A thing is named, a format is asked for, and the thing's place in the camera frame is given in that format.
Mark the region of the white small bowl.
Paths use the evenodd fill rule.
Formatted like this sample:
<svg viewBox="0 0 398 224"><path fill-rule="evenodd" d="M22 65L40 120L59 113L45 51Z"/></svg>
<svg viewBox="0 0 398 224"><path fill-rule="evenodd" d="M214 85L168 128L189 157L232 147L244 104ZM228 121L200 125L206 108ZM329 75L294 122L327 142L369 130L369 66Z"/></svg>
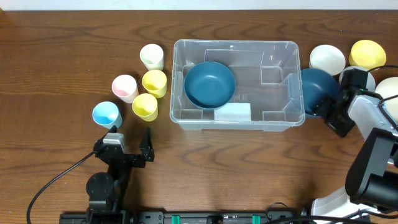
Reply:
<svg viewBox="0 0 398 224"><path fill-rule="evenodd" d="M330 75L340 74L346 65L342 51L332 45L316 46L310 53L309 67L317 68Z"/></svg>

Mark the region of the large cream bowl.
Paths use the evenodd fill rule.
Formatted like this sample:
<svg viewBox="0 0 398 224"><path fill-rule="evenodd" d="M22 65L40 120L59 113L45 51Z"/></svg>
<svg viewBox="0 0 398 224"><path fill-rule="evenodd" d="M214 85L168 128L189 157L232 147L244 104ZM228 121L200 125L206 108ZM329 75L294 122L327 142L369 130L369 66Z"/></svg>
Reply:
<svg viewBox="0 0 398 224"><path fill-rule="evenodd" d="M398 94L398 78L391 77L391 78L387 78L387 79L383 80L382 82L380 82L377 85L375 92L377 94L381 95L383 98L388 98L388 97L397 95ZM394 98L394 99L388 100L384 104L386 106L386 110L394 118L395 122L397 122L398 99Z"/></svg>

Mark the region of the dark blue bowl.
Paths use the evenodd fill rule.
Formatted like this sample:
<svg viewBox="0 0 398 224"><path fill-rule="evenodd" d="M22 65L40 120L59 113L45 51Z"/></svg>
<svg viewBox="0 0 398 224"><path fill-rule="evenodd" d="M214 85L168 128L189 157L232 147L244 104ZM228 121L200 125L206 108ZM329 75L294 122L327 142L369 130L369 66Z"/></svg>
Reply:
<svg viewBox="0 0 398 224"><path fill-rule="evenodd" d="M325 97L336 99L340 86L327 72L317 68L301 70L305 113L315 116L313 109Z"/></svg>
<svg viewBox="0 0 398 224"><path fill-rule="evenodd" d="M219 62L202 62L189 70L183 87L194 105L204 110L216 110L232 99L236 79L227 66Z"/></svg>

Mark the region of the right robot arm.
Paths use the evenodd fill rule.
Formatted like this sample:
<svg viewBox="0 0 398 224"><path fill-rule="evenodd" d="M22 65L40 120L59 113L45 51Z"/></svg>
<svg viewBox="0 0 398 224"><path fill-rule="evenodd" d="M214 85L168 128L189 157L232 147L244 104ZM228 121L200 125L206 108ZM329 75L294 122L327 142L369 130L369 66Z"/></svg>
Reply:
<svg viewBox="0 0 398 224"><path fill-rule="evenodd" d="M324 98L314 108L334 132L344 137L357 126L364 144L349 168L345 186L318 198L303 211L308 223L364 223L374 215L397 218L397 122L381 95L366 87L368 72L345 71L337 98Z"/></svg>

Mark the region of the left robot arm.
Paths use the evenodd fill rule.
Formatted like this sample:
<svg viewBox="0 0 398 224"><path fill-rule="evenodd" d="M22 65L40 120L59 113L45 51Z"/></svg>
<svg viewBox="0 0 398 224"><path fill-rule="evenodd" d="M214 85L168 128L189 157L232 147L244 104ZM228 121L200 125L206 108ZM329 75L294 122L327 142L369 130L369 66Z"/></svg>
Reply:
<svg viewBox="0 0 398 224"><path fill-rule="evenodd" d="M95 157L108 165L106 172L92 175L86 183L89 196L89 209L96 212L115 212L123 205L131 170L144 168L146 162L154 161L150 129L147 128L139 145L140 154L126 152L124 135L113 126L102 138L96 141Z"/></svg>

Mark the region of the grey small bowl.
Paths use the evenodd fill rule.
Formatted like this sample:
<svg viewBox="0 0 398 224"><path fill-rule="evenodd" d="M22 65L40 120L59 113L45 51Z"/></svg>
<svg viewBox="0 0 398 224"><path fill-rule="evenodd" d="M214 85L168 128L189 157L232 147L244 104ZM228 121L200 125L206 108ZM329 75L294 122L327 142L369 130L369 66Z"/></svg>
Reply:
<svg viewBox="0 0 398 224"><path fill-rule="evenodd" d="M341 84L341 82L342 82L342 79L343 79L343 77L344 77L344 73L345 73L345 71L349 71L349 70L352 70L352 69L358 69L358 70L362 70L362 71L365 71L365 72L367 72L367 69L365 69L365 68L363 68L363 67L359 67L359 66L349 66L349 67L346 67L341 73L340 73L340 76L339 76L339 84ZM375 79L374 79L374 77L373 77L373 75L371 74L371 73L368 73L368 79L367 79L367 83L366 83L366 88L369 90L369 91L375 91L375 89L376 89L376 81L375 81Z"/></svg>

